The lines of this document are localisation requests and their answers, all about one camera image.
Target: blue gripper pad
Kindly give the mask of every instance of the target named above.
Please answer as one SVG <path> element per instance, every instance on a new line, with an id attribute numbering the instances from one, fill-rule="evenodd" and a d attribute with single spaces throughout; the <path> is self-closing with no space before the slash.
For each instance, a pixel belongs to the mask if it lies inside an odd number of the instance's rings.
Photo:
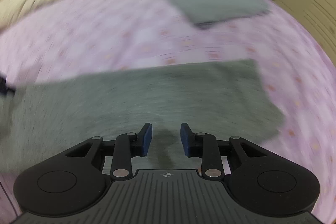
<path id="1" fill-rule="evenodd" d="M 184 149 L 184 154 L 186 156 L 189 156 L 190 154 L 190 150 L 189 150 L 189 134 L 190 132 L 187 132 L 188 130 L 190 130 L 189 126 L 183 123 L 181 124 L 181 131 L 180 131 L 180 135 L 181 135 L 181 142 L 183 145 L 183 149 Z"/>
<path id="2" fill-rule="evenodd" d="M 143 154 L 143 156 L 147 156 L 148 149 L 149 149 L 149 146 L 150 146 L 151 141 L 152 141 L 152 135 L 153 135 L 153 130 L 152 130 L 152 125 L 150 125 L 147 128 L 146 133 L 142 137 L 142 139 L 143 139 L 143 142 L 142 142 L 142 154 Z"/>

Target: pink bedsheet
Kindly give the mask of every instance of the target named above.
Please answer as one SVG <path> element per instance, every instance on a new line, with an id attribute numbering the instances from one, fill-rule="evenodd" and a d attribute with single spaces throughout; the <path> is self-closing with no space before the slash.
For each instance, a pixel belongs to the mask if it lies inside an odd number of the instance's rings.
<path id="1" fill-rule="evenodd" d="M 0 72 L 12 83 L 171 64 L 257 60 L 264 89 L 286 116 L 263 146 L 317 176 L 313 210 L 336 219 L 335 67 L 310 34 L 267 0 L 271 13 L 200 30 L 166 0 L 60 0 L 0 36 Z M 15 218 L 13 177 L 0 177 L 0 223 Z"/>

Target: gray cloth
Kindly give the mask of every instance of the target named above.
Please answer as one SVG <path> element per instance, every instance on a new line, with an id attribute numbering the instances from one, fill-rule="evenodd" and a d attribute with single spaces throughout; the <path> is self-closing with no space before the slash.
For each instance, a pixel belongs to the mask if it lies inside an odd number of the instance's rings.
<path id="1" fill-rule="evenodd" d="M 17 88 L 0 97 L 0 172 L 17 172 L 93 136 L 105 140 L 153 125 L 136 168 L 197 168 L 179 137 L 187 122 L 220 140 L 260 143 L 277 134 L 281 112 L 262 89 L 253 60 L 174 65 L 81 76 Z"/>
<path id="2" fill-rule="evenodd" d="M 265 0 L 168 0 L 200 28 L 233 18 L 268 12 Z"/>

